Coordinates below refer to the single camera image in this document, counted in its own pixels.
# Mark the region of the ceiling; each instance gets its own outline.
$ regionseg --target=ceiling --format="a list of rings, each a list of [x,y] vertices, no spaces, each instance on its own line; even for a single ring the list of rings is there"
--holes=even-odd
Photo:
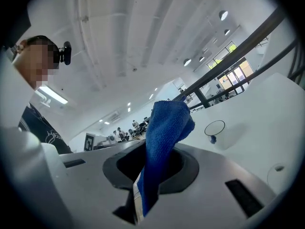
[[[236,17],[221,21],[221,10],[220,0],[33,0],[21,39],[72,45],[71,64],[48,79],[68,103],[41,112],[69,140],[128,102],[147,103],[156,87],[196,69],[209,43],[222,45],[225,29],[236,30]],[[185,58],[194,59],[188,67]]]

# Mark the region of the blue cloth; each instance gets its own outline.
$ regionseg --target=blue cloth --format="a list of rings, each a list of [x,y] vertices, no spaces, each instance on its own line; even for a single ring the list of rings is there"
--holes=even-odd
[[[146,133],[145,166],[137,183],[144,216],[158,199],[159,184],[171,150],[194,128],[195,123],[184,102],[159,101],[154,104]]]

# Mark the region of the white table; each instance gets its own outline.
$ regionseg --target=white table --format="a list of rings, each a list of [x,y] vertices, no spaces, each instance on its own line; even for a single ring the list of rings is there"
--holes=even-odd
[[[192,115],[195,129],[183,144],[214,151],[232,159],[274,190],[284,191],[304,155],[305,91],[276,73],[244,93]],[[231,144],[218,151],[204,135],[215,120],[226,124]],[[276,172],[274,166],[283,165]]]

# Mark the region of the camera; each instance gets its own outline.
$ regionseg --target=camera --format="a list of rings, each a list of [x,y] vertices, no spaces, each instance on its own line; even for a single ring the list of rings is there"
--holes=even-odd
[[[60,51],[61,62],[65,62],[65,65],[69,65],[71,63],[71,51],[72,47],[70,42],[65,42]]]

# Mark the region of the dark shirt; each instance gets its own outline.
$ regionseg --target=dark shirt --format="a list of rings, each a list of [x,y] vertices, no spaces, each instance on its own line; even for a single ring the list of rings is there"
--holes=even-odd
[[[31,108],[26,107],[24,110],[19,127],[23,131],[32,132],[42,143],[54,145],[60,155],[72,153],[69,146],[66,145],[50,123],[33,105],[30,104],[30,106]]]

